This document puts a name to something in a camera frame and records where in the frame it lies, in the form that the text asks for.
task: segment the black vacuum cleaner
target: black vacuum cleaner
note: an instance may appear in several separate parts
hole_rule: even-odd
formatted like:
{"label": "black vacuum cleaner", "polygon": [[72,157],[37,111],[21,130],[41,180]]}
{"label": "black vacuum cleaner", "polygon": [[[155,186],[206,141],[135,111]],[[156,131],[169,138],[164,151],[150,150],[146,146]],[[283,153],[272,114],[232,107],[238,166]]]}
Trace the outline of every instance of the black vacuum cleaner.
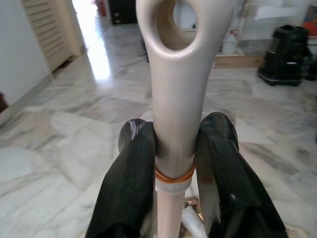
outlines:
{"label": "black vacuum cleaner", "polygon": [[309,54],[309,31],[303,27],[285,25],[276,30],[258,76],[270,86],[298,86],[302,81],[302,66]]}

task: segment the black appliance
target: black appliance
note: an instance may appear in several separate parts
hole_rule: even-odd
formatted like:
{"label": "black appliance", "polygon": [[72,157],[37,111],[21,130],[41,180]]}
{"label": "black appliance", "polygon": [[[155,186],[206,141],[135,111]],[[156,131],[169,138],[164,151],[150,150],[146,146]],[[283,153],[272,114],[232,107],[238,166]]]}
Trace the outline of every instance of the black appliance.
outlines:
{"label": "black appliance", "polygon": [[108,0],[113,25],[137,23],[136,0]]}
{"label": "black appliance", "polygon": [[309,31],[303,27],[285,25],[276,28],[258,76],[270,86],[298,86],[302,81],[304,58]]}

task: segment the white wall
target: white wall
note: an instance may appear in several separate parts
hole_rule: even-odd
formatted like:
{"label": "white wall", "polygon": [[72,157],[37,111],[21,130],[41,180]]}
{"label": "white wall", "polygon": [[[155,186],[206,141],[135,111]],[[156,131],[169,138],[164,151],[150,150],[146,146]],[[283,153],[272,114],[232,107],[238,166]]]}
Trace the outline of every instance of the white wall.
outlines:
{"label": "white wall", "polygon": [[174,20],[179,29],[190,29],[196,23],[196,15],[186,2],[178,1],[174,8]]}
{"label": "white wall", "polygon": [[0,91],[9,104],[50,74],[20,0],[0,0]]}
{"label": "white wall", "polygon": [[[254,7],[246,19],[243,36],[245,40],[270,39],[276,27],[285,24],[302,25],[306,15],[309,4],[317,4],[317,0],[284,0],[288,5],[296,6],[296,15],[289,17],[275,17],[263,18],[259,20],[254,19],[256,14],[256,6],[267,5],[268,0],[253,0]],[[276,0],[272,0],[271,4],[276,4]]]}

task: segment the louvered door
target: louvered door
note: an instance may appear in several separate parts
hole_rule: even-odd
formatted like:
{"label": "louvered door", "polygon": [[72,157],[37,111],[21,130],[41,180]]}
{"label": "louvered door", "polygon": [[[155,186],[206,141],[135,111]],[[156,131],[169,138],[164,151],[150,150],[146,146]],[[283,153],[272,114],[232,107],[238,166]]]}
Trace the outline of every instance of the louvered door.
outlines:
{"label": "louvered door", "polygon": [[71,57],[71,51],[52,0],[22,0],[51,71]]}

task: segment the wall baseboard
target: wall baseboard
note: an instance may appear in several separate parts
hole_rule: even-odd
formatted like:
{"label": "wall baseboard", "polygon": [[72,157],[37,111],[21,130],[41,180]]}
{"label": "wall baseboard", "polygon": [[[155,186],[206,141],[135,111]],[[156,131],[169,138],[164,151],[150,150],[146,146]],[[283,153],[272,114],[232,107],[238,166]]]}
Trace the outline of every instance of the wall baseboard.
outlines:
{"label": "wall baseboard", "polygon": [[52,76],[49,74],[31,88],[24,96],[10,105],[0,114],[0,127],[7,123],[14,115],[20,112],[35,96],[37,96],[46,86],[52,81]]}

